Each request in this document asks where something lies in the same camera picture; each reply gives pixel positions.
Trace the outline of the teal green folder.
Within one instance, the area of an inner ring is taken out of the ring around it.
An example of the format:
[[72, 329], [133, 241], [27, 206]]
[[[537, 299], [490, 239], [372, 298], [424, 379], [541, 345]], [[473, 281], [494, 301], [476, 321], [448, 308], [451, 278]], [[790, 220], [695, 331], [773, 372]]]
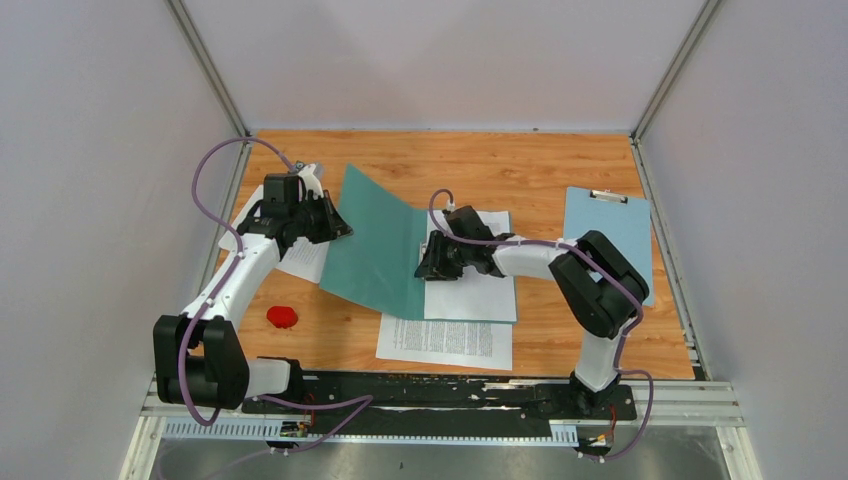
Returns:
[[338, 211], [353, 234], [330, 242], [320, 288], [400, 319], [425, 320], [425, 285], [414, 271], [429, 234], [447, 224], [444, 213], [409, 205], [353, 165]]

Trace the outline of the blue clipboard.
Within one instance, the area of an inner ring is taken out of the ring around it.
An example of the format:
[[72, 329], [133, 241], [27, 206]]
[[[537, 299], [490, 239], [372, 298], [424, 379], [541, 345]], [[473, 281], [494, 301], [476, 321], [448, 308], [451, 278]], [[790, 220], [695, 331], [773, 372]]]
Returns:
[[566, 189], [566, 239], [602, 232], [643, 277], [649, 287], [645, 306], [655, 305], [651, 209], [645, 199], [601, 190], [569, 186]]

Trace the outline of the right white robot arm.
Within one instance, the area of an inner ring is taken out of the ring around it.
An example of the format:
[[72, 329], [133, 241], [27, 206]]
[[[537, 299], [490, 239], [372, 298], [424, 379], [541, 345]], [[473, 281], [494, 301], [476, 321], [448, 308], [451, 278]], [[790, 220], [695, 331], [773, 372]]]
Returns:
[[569, 377], [572, 406], [589, 418], [607, 409], [622, 376], [625, 337], [641, 321], [650, 293], [646, 280], [608, 237], [597, 230], [570, 241], [495, 235], [470, 206], [445, 211], [434, 225], [415, 277], [456, 281], [471, 267], [495, 278], [554, 282], [584, 330]]

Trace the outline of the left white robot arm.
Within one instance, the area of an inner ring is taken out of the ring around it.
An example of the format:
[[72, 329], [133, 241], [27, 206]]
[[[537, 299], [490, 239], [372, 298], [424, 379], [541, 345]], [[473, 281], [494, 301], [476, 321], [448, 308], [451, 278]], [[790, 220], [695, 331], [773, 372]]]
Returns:
[[352, 228], [336, 210], [314, 164], [269, 174], [261, 196], [230, 228], [231, 249], [199, 296], [153, 328], [157, 394], [168, 404], [232, 410], [267, 395], [283, 413], [306, 400], [299, 364], [285, 358], [248, 360], [238, 338], [244, 314], [266, 277], [307, 245], [326, 246]]

